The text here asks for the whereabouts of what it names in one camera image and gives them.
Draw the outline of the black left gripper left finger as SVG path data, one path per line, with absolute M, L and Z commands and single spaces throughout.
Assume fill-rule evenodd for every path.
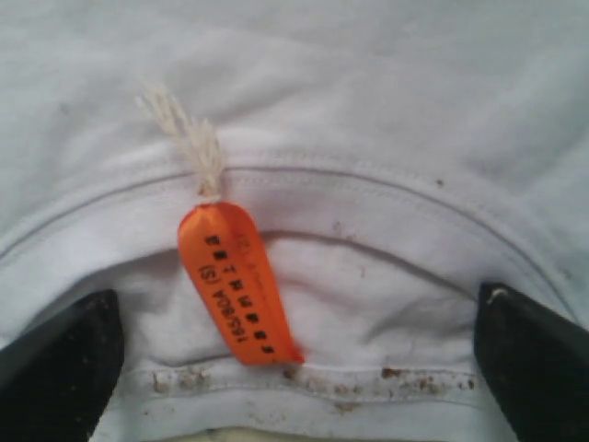
M 93 293 L 1 351 L 1 438 L 88 441 L 124 361 L 120 305 Z

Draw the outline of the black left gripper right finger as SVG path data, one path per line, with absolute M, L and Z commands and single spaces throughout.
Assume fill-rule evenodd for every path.
M 474 355 L 518 440 L 587 440 L 585 328 L 508 285 L 483 283 Z

